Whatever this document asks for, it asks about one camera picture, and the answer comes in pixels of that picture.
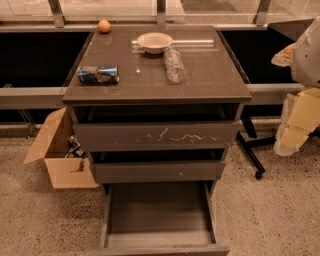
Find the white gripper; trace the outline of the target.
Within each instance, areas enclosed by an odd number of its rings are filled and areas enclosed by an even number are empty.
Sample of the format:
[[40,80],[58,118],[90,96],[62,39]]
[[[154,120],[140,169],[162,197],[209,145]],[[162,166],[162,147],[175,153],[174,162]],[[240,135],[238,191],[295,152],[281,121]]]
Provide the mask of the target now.
[[[290,66],[292,79],[304,86],[320,86],[320,16],[316,17],[295,43],[271,59],[280,67]],[[281,124],[273,150],[280,156],[299,151],[309,134],[320,125],[320,89],[311,88],[297,95],[288,94],[283,103]]]

